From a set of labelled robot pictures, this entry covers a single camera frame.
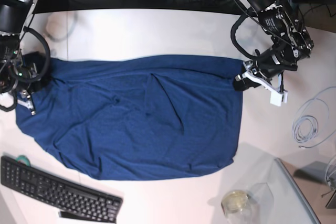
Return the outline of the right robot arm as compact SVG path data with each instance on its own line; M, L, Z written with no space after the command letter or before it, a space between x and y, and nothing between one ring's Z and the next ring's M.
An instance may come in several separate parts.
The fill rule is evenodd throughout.
M39 32L31 28L38 1L1 0L1 94L13 98L11 106L1 106L4 112L21 105L35 115L32 94L43 86L50 69L49 45ZM43 54L33 52L23 55L20 44L27 33L41 43L45 51Z

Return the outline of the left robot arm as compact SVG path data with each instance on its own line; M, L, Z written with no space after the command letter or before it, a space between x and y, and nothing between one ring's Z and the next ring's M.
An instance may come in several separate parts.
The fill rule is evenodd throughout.
M270 103L281 106L287 102L284 89L285 71L297 71L298 61L310 58L314 43L299 12L289 0L233 0L243 12L233 24L230 38L235 48L247 58L242 72L233 82L237 91L264 87L270 91ZM250 18L269 36L272 46L264 52L248 53L237 41L236 32Z

